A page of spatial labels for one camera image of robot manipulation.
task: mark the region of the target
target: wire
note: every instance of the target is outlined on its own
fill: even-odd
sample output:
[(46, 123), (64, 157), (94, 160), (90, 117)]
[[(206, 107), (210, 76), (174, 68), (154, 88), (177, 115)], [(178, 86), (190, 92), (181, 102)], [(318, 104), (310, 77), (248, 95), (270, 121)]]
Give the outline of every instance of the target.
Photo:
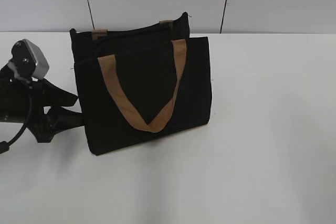
[(27, 113), (27, 116), (26, 116), (26, 120), (23, 123), (21, 129), (18, 131), (18, 133), (16, 133), (16, 135), (8, 142), (8, 146), (14, 144), (16, 142), (16, 140), (18, 140), (19, 137), (24, 133), (25, 129), (28, 126), (30, 117), (31, 117), (31, 111), (32, 111), (32, 108), (33, 108), (33, 98), (32, 98), (32, 95), (31, 95), (32, 93), (29, 90), (29, 87), (26, 87), (26, 91), (27, 91), (27, 94), (28, 94), (28, 101), (29, 101), (29, 109), (28, 109), (28, 113)]
[(222, 16), (222, 23), (221, 23), (221, 29), (220, 29), (220, 34), (222, 33), (222, 29), (223, 29), (223, 23), (224, 23), (224, 15), (225, 15), (225, 9), (226, 9), (226, 5), (227, 5), (227, 0), (225, 0), (225, 4), (224, 4), (224, 10), (223, 10), (223, 16)]

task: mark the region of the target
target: black tote bag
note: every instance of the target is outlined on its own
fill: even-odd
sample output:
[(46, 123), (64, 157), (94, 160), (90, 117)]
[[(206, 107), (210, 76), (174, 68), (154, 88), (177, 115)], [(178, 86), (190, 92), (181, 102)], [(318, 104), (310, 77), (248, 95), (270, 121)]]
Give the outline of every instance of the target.
[(132, 31), (70, 31), (92, 153), (100, 155), (209, 121), (208, 40), (189, 34), (187, 13)]

